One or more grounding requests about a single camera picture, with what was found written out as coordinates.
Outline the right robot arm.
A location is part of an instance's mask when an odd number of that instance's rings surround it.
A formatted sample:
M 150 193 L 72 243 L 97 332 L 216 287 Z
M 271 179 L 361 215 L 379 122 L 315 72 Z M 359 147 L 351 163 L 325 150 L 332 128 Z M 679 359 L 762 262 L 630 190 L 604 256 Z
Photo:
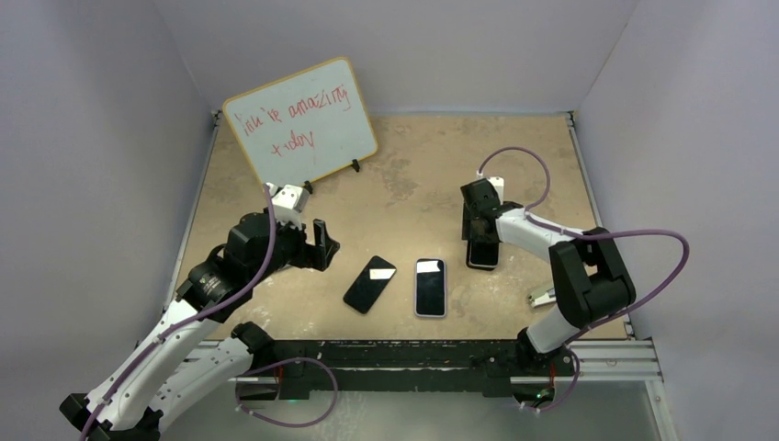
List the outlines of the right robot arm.
M 579 332 L 635 302 L 635 286 L 608 230 L 569 229 L 534 218 L 526 207 L 503 202 L 486 178 L 460 191 L 468 240 L 514 245 L 550 265 L 556 304 L 517 335 L 515 360 L 524 372 L 540 372 Z

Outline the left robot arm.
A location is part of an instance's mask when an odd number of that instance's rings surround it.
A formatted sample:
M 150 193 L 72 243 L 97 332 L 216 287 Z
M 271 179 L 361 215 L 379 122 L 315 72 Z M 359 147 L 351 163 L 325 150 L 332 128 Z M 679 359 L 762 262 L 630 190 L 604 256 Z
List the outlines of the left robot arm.
M 173 301 L 130 356 L 97 387 L 74 392 L 59 406 L 83 440 L 157 440 L 186 409 L 228 379 L 282 372 L 303 356 L 284 357 L 277 341 L 253 322 L 236 325 L 203 358 L 185 358 L 279 269 L 326 270 L 339 251 L 323 220 L 283 219 L 277 209 L 243 216 L 225 243 L 194 266 Z

